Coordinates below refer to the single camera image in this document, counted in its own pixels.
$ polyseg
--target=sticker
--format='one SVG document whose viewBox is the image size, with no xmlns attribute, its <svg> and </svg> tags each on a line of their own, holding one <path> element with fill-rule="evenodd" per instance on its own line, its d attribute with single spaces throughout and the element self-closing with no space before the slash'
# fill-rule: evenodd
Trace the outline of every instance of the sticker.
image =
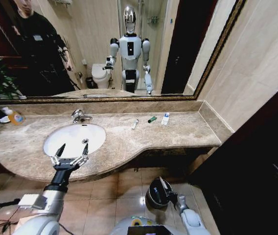
<svg viewBox="0 0 278 235">
<path fill-rule="evenodd" d="M 131 226 L 142 226 L 142 221 L 138 218 L 131 221 Z"/>
<path fill-rule="evenodd" d="M 35 39 L 35 41 L 43 41 L 42 37 L 38 34 L 33 35 L 33 38 Z"/>
<path fill-rule="evenodd" d="M 21 122 L 23 120 L 23 117 L 19 114 L 15 114 L 14 119 L 16 120 L 16 122 Z"/>
</svg>

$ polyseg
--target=man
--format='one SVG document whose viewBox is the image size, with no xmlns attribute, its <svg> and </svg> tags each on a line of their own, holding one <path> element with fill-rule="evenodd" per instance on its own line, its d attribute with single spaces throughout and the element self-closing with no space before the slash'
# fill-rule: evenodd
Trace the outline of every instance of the man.
<svg viewBox="0 0 278 235">
<path fill-rule="evenodd" d="M 22 53 L 30 66 L 27 95 L 55 95 L 74 91 L 67 70 L 72 70 L 69 51 L 53 25 L 32 9 L 31 0 L 14 0 L 18 14 L 13 26 L 21 37 Z"/>
</svg>

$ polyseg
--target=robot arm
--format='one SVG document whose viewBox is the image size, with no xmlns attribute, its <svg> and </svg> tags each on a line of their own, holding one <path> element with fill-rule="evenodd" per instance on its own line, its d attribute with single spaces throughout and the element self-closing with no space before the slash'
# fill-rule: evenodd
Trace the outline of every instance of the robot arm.
<svg viewBox="0 0 278 235">
<path fill-rule="evenodd" d="M 165 193 L 166 197 L 174 204 L 175 210 L 179 213 L 182 223 L 187 230 L 188 235 L 210 235 L 204 227 L 200 216 L 189 209 L 184 195 L 177 195 L 166 186 L 164 180 L 160 177 L 163 189 L 160 192 Z"/>
<path fill-rule="evenodd" d="M 119 48 L 119 41 L 116 38 L 112 38 L 110 41 L 111 55 L 106 57 L 106 65 L 103 67 L 103 70 L 113 70 L 114 64 L 116 62 L 116 55 Z"/>
<path fill-rule="evenodd" d="M 42 194 L 25 194 L 19 202 L 22 208 L 35 208 L 33 217 L 20 226 L 13 235 L 58 235 L 60 232 L 59 219 L 63 211 L 64 197 L 68 190 L 70 174 L 79 169 L 88 158 L 88 142 L 82 155 L 72 159 L 60 159 L 65 144 L 59 148 L 51 162 L 56 170 L 55 175 Z"/>
<path fill-rule="evenodd" d="M 153 84 L 150 75 L 150 65 L 148 65 L 150 52 L 150 42 L 148 39 L 142 41 L 142 54 L 143 54 L 143 70 L 145 71 L 144 81 L 147 89 L 147 94 L 151 94 L 153 91 Z"/>
</svg>

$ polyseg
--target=mirror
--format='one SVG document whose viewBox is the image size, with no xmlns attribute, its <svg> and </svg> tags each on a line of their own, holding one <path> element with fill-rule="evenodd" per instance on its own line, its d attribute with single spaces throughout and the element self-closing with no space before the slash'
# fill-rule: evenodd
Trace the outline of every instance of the mirror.
<svg viewBox="0 0 278 235">
<path fill-rule="evenodd" d="M 0 99 L 192 96 L 234 3 L 0 0 Z"/>
</svg>

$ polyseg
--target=trash can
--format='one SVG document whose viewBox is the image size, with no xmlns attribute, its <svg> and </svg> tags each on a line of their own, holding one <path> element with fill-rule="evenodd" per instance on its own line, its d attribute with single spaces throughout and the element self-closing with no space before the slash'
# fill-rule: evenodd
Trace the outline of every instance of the trash can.
<svg viewBox="0 0 278 235">
<path fill-rule="evenodd" d="M 86 78 L 86 84 L 89 89 L 97 89 L 98 88 L 97 84 L 94 82 L 92 77 Z"/>
<path fill-rule="evenodd" d="M 168 189 L 172 191 L 173 189 L 170 184 L 166 180 L 164 180 L 164 182 Z M 152 181 L 145 197 L 149 205 L 155 209 L 164 208 L 169 203 L 169 198 L 166 197 L 164 188 L 159 178 Z"/>
</svg>

